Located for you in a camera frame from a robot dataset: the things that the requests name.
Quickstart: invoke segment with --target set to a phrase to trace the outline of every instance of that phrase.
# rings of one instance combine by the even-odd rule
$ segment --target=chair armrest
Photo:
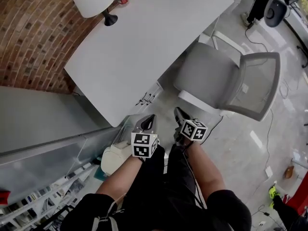
[[[219,38],[220,40],[224,41],[225,43],[229,44],[231,47],[233,47],[234,49],[236,49],[241,55],[245,55],[245,50],[239,46],[237,43],[235,43],[234,41],[232,41],[230,38],[228,38],[227,36],[225,36],[224,34],[222,34],[219,31],[214,31],[212,34],[212,40],[214,43],[214,47],[216,50],[218,50],[217,47],[217,43],[216,43],[216,38]]]

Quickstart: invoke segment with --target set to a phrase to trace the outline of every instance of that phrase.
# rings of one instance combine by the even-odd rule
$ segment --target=chair backrest
[[[219,108],[263,120],[275,99],[280,74],[281,62],[277,52],[241,56],[239,77]]]

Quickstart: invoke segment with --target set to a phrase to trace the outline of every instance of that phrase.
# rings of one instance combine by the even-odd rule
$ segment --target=black trousers
[[[292,224],[298,219],[299,214],[292,207],[284,204],[280,196],[275,196],[273,201],[274,209],[278,212],[278,215],[284,226],[288,231],[290,231]]]
[[[269,0],[255,0],[252,9],[247,17],[247,21],[252,23],[255,19],[261,20],[264,17],[265,7]]]
[[[164,155],[165,150],[160,145],[157,146],[151,158],[147,158],[141,166],[129,192],[124,198],[123,207],[125,205],[133,204],[138,199],[140,191],[144,191],[145,186],[153,187],[168,187],[173,191],[178,191],[179,186],[185,185],[191,192],[196,192],[196,185],[191,171],[189,170],[183,154],[184,148],[182,146],[172,146],[169,159],[167,173],[164,174]],[[183,194],[183,200],[194,203],[194,197]]]

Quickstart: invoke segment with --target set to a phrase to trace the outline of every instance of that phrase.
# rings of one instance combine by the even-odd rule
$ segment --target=shoe
[[[269,196],[271,199],[274,199],[275,196],[279,196],[279,192],[277,192],[276,187],[272,186],[269,190]]]
[[[241,19],[242,19],[242,21],[243,21],[245,26],[249,26],[250,25],[250,23],[247,21],[247,18],[248,18],[248,13],[241,14]]]

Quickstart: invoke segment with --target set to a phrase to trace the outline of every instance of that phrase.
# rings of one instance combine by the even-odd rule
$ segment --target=floor
[[[246,12],[252,1],[243,0],[230,15],[223,14],[216,27],[216,30],[240,44],[247,53],[265,51],[262,45],[248,41],[244,34],[245,27],[240,19],[240,14]],[[296,167],[296,173],[291,179],[283,180],[282,177],[293,157],[303,162],[306,162],[308,157],[306,146],[308,131],[303,126],[308,122],[308,83],[307,75],[301,68],[305,58],[296,49],[300,43],[285,23],[276,28],[269,28],[262,21],[249,29],[247,35],[251,41],[262,42],[269,51],[277,51],[281,55],[282,82],[272,106],[274,115],[272,117],[269,112],[262,122],[239,114],[225,116],[202,147],[220,169],[227,188],[234,191],[246,203],[252,214],[260,205],[265,205],[263,211],[268,211],[270,216],[281,224],[276,212],[268,208],[270,204],[268,189],[274,181],[278,181],[285,190],[294,192],[300,183],[298,177],[301,178],[306,173],[302,168]],[[218,47],[235,61],[238,60],[238,53],[230,47],[222,42],[218,42]],[[173,133],[177,127],[173,115],[176,106],[199,118],[209,129],[221,119],[220,116],[211,115],[177,97],[178,91],[173,87],[173,80],[185,56],[184,52],[159,79],[164,92],[147,110],[148,114],[158,116],[158,134],[167,154],[173,144]],[[138,117],[132,117],[132,120],[137,120]],[[267,165],[273,171],[270,179],[264,171],[269,156],[267,142],[270,154]],[[269,230],[272,230],[277,226],[262,213],[256,213],[253,216],[253,225],[257,226],[261,221],[265,221],[266,224],[258,228],[258,231],[270,227]]]

